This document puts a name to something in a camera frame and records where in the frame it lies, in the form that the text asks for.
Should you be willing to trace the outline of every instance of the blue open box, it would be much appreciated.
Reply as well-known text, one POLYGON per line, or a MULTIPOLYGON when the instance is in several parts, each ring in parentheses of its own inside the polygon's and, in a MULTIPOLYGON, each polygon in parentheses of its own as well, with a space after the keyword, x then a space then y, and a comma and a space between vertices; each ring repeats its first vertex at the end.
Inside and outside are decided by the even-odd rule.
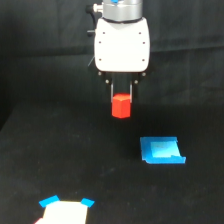
POLYGON ((143 137, 142 160, 151 164, 184 164, 186 157, 180 155, 176 137, 143 137))

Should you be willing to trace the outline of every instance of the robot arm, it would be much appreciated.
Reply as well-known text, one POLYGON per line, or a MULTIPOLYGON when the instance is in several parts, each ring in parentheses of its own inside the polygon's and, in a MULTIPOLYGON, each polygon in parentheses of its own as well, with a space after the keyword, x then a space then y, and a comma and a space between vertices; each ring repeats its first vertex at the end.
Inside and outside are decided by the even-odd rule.
MULTIPOLYGON (((147 20, 142 17, 142 9, 143 0, 103 0, 102 5, 94 4, 86 8, 86 12, 92 15, 102 13, 92 31, 95 34, 94 56, 98 74, 105 77, 111 89, 112 111, 117 100, 114 94, 125 93, 131 105, 133 86, 138 85, 140 77, 146 76, 150 36, 147 20), (122 82, 126 82, 128 87, 120 85, 122 82)), ((130 117, 130 113, 123 117, 115 113, 112 115, 130 117)))

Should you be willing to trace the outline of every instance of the red block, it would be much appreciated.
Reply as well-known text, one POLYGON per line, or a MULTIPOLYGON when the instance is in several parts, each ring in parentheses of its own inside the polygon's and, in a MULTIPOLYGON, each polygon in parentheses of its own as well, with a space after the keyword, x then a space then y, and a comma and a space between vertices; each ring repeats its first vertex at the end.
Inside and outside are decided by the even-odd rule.
POLYGON ((44 220, 42 218, 40 218, 37 222, 35 222, 34 224, 44 224, 44 220))
POLYGON ((131 95, 119 93, 113 97, 112 116, 117 118, 128 118, 131 116, 131 95))

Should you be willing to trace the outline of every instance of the black table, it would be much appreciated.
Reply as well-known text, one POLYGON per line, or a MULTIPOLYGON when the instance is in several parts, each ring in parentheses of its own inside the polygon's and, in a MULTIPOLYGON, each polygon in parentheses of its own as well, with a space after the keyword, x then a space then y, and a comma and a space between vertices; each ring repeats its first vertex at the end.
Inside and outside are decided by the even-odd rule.
POLYGON ((0 132, 0 223, 33 223, 38 202, 95 200, 87 224, 224 223, 224 108, 20 103, 0 132), (177 136, 185 165, 141 160, 140 137, 177 136))

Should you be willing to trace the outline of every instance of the black background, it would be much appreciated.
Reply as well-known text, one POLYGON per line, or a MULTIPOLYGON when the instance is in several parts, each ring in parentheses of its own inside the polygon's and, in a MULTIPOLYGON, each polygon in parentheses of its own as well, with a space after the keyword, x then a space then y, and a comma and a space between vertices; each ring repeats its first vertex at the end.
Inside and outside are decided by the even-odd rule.
POLYGON ((38 202, 91 198, 87 224, 224 223, 224 2, 145 0, 149 74, 132 117, 111 117, 85 0, 0 2, 0 222, 38 202), (141 161, 142 136, 177 136, 187 163, 141 161))
MULTIPOLYGON (((87 69, 93 38, 85 6, 93 3, 1 1, 1 98, 108 102, 104 84, 87 69)), ((144 1, 154 72, 139 86, 140 104, 223 104, 223 14, 220 0, 144 1)))

